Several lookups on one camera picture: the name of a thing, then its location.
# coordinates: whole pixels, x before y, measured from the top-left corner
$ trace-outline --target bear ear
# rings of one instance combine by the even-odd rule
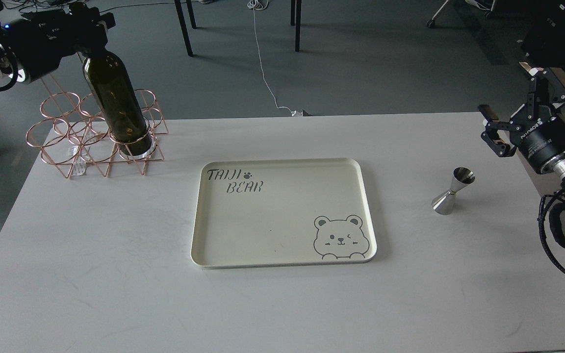
[[[329,223],[330,219],[328,219],[328,217],[326,217],[325,215],[321,215],[320,217],[317,217],[315,219],[315,221],[313,221],[313,224],[315,225],[315,227],[317,229],[321,228],[323,225],[325,225],[326,223]]]
[[[349,215],[348,218],[346,219],[346,222],[350,222],[355,226],[359,226],[359,228],[361,228],[361,226],[363,225],[363,221],[361,220],[361,217],[354,214]]]

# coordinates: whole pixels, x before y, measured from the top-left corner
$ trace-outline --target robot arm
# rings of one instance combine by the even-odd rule
[[[100,15],[99,9],[89,9],[81,2],[74,2],[72,7],[77,11],[27,13],[4,26],[0,24],[0,78],[9,77],[0,91],[10,89],[17,81],[29,83],[53,72],[61,58],[76,51],[106,45],[106,31],[115,26],[112,13]]]
[[[537,174],[555,173],[561,180],[561,189],[554,195],[545,195],[540,203],[540,239],[544,250],[558,268],[565,273],[545,241],[543,221],[549,214],[549,224],[555,241],[565,248],[560,215],[565,211],[565,73],[557,68],[529,68],[531,74],[527,102],[518,108],[509,121],[500,121],[489,105],[480,105],[485,118],[481,138],[499,157],[513,156],[519,151]],[[498,135],[507,131],[510,143]]]

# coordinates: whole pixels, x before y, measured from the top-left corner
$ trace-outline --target rose gold wire rack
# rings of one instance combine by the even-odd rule
[[[117,143],[92,94],[80,98],[76,93],[63,90],[56,79],[52,75],[50,77],[58,87],[58,92],[54,94],[41,78],[49,93],[49,97],[40,105],[44,119],[32,125],[25,134],[27,144],[40,150],[41,161],[53,165],[63,177],[69,179],[85,175],[88,168],[96,168],[103,177],[108,177],[112,166],[117,163],[134,165],[141,175],[145,175],[150,162],[164,160],[158,136],[168,134],[169,129],[154,92],[134,90],[148,125],[152,147],[142,156],[133,157],[129,146],[140,139]],[[53,131],[50,136],[54,137],[39,142],[46,130]]]

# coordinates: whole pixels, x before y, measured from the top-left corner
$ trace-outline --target white cable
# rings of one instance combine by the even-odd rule
[[[267,80],[265,80],[265,70],[263,70],[263,59],[260,57],[260,46],[258,46],[258,36],[256,34],[256,11],[259,11],[259,10],[253,9],[253,11],[252,11],[252,15],[254,17],[254,39],[256,39],[256,49],[258,51],[258,62],[260,63],[260,72],[263,74],[263,82],[265,82],[265,85],[267,86],[269,93],[274,98],[274,104],[276,105],[276,109],[287,108],[287,110],[289,110],[289,113],[291,113],[293,115],[293,112],[291,111],[291,109],[289,109],[289,107],[284,107],[284,106],[278,107],[278,100],[276,99],[276,96],[274,96],[274,92],[272,92],[272,89],[269,88],[269,84],[267,83]]]
[[[249,0],[247,3],[247,8],[254,11],[263,11],[269,6],[269,0],[264,4],[261,3],[261,0]]]

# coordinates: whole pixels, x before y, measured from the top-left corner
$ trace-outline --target black chair leg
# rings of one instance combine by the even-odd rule
[[[296,25],[296,0],[291,0],[291,26]]]
[[[296,0],[296,53],[300,51],[300,18],[302,13],[302,0]]]
[[[189,20],[191,21],[191,28],[197,29],[197,25],[195,24],[195,16],[193,16],[193,4],[191,4],[191,0],[186,0],[186,10],[189,13]]]
[[[191,41],[189,40],[189,33],[187,33],[186,31],[186,22],[184,21],[184,12],[182,12],[180,0],[173,0],[173,2],[176,4],[178,21],[180,22],[180,29],[182,30],[182,38],[184,39],[184,46],[186,46],[186,54],[188,56],[193,56],[193,50],[191,50]]]

